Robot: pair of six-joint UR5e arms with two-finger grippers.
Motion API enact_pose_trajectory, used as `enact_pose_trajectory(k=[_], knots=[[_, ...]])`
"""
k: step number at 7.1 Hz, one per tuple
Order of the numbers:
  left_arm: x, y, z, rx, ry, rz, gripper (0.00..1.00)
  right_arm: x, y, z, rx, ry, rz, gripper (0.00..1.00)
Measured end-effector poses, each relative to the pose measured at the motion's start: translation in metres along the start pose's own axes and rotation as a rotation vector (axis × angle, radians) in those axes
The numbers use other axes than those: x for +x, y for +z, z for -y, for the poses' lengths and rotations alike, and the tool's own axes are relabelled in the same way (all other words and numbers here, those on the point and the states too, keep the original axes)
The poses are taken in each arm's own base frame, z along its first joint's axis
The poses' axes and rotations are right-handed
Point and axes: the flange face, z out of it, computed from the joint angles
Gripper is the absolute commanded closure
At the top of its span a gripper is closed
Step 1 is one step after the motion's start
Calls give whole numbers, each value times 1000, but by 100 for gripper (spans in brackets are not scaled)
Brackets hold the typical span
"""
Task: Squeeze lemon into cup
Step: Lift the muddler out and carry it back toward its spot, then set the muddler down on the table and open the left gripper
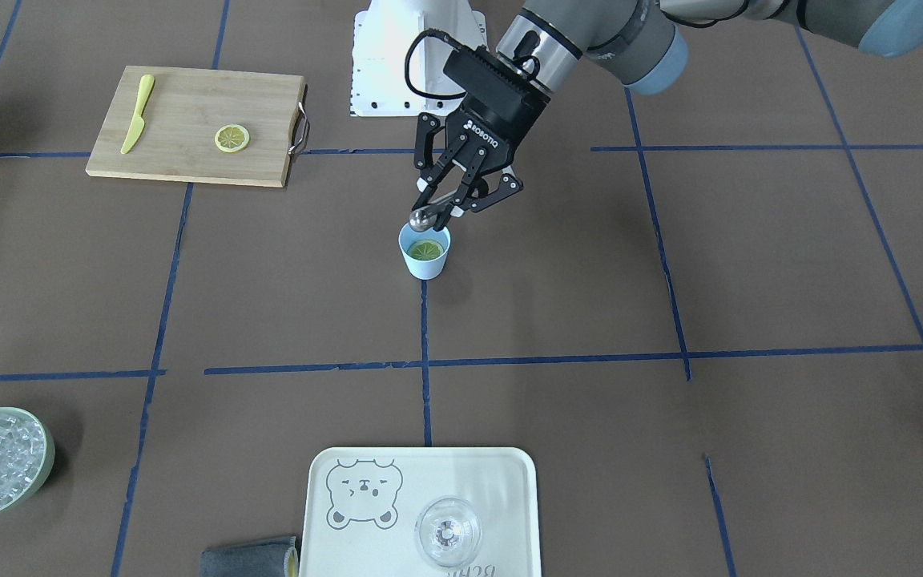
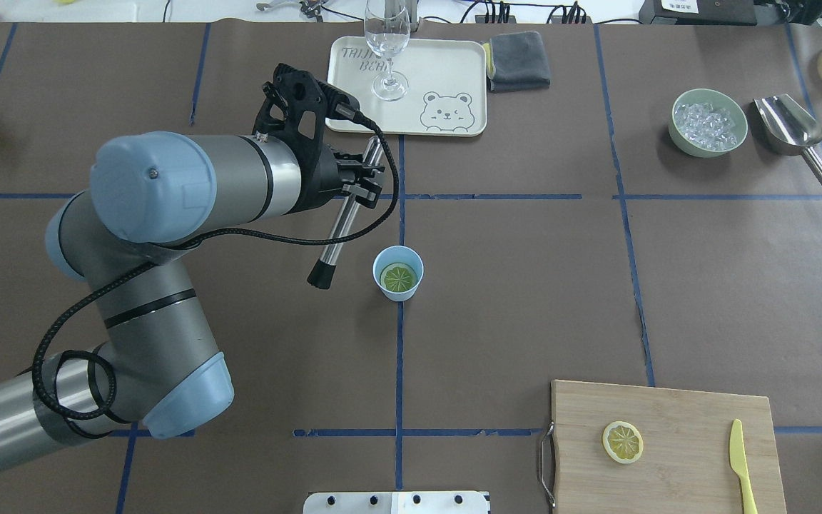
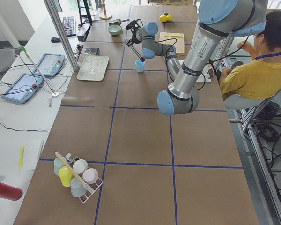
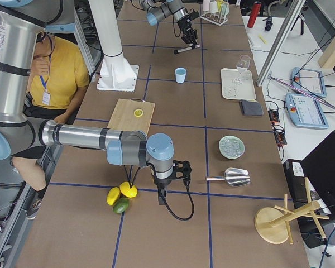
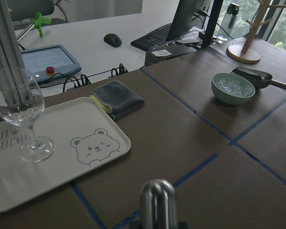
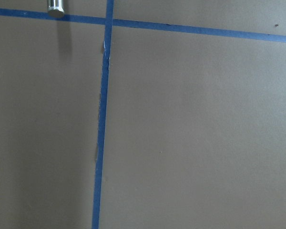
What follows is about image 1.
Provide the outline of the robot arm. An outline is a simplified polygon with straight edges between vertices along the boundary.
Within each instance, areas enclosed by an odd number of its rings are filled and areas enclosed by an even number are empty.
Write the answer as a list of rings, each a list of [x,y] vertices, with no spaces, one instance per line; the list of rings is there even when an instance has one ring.
[[[923,1],[526,1],[494,47],[422,30],[408,54],[429,39],[445,44],[442,72],[457,84],[458,106],[417,122],[411,228],[439,231],[520,192],[517,149],[579,63],[656,95],[686,68],[690,30],[742,22],[780,23],[882,58],[923,44]]]

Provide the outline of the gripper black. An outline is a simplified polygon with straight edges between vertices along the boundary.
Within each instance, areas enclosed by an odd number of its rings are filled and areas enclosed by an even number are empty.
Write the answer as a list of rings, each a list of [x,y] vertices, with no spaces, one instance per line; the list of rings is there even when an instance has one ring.
[[[439,197],[440,229],[466,212],[482,212],[524,189],[511,164],[517,147],[550,102],[534,82],[485,48],[455,49],[443,72],[464,89],[464,98],[443,119],[430,113],[418,115],[413,157],[420,172],[414,211],[433,204],[433,194],[450,169],[461,171],[458,184]],[[445,150],[433,160],[433,140],[441,131],[445,131]]]

